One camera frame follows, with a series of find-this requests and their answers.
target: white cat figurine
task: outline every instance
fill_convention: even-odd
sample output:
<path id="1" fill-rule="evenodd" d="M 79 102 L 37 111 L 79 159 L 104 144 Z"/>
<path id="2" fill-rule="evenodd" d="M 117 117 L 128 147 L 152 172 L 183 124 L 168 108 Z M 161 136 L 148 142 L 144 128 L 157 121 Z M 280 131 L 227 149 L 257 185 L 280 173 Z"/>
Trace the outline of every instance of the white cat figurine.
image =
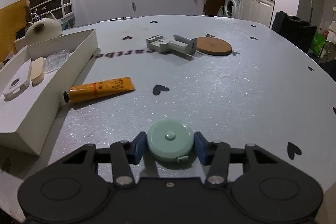
<path id="1" fill-rule="evenodd" d="M 47 13 L 46 17 L 34 23 L 27 22 L 25 42 L 27 46 L 62 35 L 62 26 L 56 17 Z"/>

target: cat ear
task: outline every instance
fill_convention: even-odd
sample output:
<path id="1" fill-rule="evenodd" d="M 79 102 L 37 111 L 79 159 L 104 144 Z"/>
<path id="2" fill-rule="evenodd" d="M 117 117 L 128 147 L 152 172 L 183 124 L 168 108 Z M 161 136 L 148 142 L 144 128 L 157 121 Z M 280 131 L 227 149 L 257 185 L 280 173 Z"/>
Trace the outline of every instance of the cat ear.
<path id="1" fill-rule="evenodd" d="M 57 20 L 56 17 L 53 15 L 52 12 L 48 12 L 47 15 L 45 16 L 47 18 L 53 19 L 53 20 Z"/>
<path id="2" fill-rule="evenodd" d="M 26 33 L 27 33 L 27 31 L 28 31 L 28 28 L 29 28 L 31 25 L 32 25 L 31 22 L 27 22 L 27 23 L 26 23 Z"/>

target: washing machine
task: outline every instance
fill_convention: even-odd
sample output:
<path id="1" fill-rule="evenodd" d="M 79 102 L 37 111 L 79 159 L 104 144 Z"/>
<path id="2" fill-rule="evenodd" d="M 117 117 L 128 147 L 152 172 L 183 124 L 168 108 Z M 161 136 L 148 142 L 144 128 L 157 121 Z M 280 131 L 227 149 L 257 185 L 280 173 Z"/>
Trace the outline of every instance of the washing machine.
<path id="1" fill-rule="evenodd" d="M 243 0 L 225 0 L 224 16 L 240 19 Z"/>

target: orange tube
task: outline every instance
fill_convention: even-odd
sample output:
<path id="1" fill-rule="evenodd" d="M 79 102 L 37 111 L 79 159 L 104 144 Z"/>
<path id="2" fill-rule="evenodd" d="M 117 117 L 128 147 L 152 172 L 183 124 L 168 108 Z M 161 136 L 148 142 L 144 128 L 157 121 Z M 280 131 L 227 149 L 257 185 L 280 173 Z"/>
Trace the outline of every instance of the orange tube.
<path id="1" fill-rule="evenodd" d="M 95 82 L 86 85 L 78 85 L 70 88 L 69 92 L 64 92 L 63 97 L 66 102 L 84 102 L 112 94 L 135 90 L 130 77 L 111 79 L 102 82 Z"/>

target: cork coaster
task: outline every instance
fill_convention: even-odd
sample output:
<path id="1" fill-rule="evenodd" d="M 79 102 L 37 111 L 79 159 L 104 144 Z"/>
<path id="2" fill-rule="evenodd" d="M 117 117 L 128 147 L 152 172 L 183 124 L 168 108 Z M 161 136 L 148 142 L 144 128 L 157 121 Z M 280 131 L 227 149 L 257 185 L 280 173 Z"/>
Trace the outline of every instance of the cork coaster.
<path id="1" fill-rule="evenodd" d="M 232 47 L 226 41 L 216 37 L 198 37 L 197 50 L 210 55 L 228 55 Z"/>

